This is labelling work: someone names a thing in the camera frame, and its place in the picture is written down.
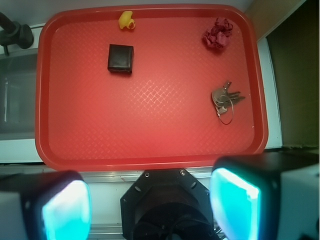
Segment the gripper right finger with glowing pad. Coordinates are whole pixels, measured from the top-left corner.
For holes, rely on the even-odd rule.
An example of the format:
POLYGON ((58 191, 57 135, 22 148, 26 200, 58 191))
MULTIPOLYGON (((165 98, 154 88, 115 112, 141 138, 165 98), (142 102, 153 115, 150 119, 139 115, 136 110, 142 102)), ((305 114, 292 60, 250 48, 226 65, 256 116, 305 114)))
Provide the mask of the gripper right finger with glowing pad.
POLYGON ((317 240, 320 157, 310 152, 221 157, 212 169, 209 199, 229 240, 317 240))

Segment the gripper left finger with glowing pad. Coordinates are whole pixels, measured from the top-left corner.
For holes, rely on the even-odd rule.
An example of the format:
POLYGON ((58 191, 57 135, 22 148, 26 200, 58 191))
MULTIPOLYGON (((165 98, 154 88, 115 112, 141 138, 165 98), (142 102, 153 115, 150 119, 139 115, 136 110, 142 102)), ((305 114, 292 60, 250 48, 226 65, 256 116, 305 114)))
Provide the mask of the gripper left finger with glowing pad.
POLYGON ((2 240, 86 240, 91 194, 72 170, 0 177, 2 240))

